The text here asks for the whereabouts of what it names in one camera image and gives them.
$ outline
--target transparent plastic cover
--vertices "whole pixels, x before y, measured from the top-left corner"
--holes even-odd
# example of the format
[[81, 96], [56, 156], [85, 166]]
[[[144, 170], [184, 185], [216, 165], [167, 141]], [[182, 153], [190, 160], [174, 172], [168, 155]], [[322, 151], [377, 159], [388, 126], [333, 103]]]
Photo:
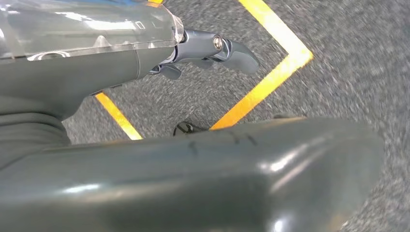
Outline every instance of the transparent plastic cover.
[[176, 46], [181, 20], [131, 0], [0, 0], [0, 60], [30, 61]]

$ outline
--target yellow tape line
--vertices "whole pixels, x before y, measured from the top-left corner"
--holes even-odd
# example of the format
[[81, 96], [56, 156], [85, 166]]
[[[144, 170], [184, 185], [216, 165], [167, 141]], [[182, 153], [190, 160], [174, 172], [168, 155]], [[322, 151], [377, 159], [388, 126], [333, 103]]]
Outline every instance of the yellow tape line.
[[273, 38], [288, 52], [288, 56], [254, 89], [228, 111], [211, 130], [231, 127], [255, 106], [275, 91], [296, 70], [306, 65], [313, 54], [263, 0], [239, 0]]
[[158, 3], [158, 4], [161, 4], [163, 2], [163, 0], [148, 0], [148, 1], [153, 2], [153, 3]]
[[115, 106], [107, 95], [104, 93], [99, 93], [95, 95], [97, 100], [103, 105], [107, 112], [113, 117], [117, 124], [122, 128], [122, 130], [128, 135], [132, 140], [140, 140], [142, 136], [137, 132], [137, 130], [131, 125], [127, 118], [121, 113], [121, 111]]

